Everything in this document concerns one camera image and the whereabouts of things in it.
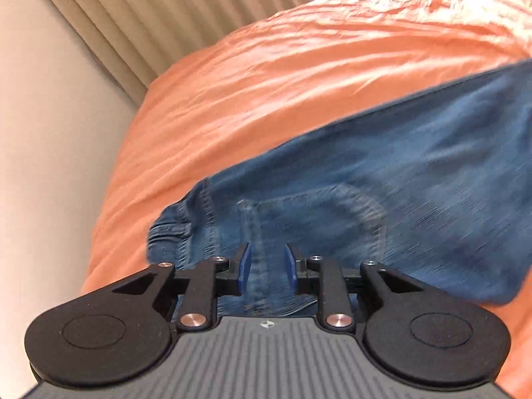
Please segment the blue denim pants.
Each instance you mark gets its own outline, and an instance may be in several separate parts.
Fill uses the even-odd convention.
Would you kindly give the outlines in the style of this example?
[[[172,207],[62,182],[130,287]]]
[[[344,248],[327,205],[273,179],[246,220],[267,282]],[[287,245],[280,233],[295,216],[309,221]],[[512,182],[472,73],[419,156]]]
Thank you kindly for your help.
[[[287,244],[366,259],[480,303],[506,304],[531,265],[531,64],[440,85],[300,135],[197,183],[149,230],[147,257],[189,268],[252,249],[221,314],[305,314]]]

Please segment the orange bed sheet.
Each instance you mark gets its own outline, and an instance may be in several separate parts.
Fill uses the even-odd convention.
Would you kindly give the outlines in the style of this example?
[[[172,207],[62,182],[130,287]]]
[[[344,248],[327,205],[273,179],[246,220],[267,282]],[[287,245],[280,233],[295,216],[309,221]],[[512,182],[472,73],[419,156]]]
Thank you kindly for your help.
[[[92,292],[248,243],[221,314],[308,315],[284,249],[367,258],[494,312],[531,395],[531,0],[317,0],[150,86],[95,226]]]

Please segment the beige pleated curtain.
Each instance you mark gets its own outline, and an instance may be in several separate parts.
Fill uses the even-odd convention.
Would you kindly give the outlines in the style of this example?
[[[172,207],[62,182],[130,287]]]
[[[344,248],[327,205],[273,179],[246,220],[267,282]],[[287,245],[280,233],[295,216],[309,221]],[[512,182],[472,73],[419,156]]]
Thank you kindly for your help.
[[[139,105],[302,104],[421,52],[458,0],[51,0]]]

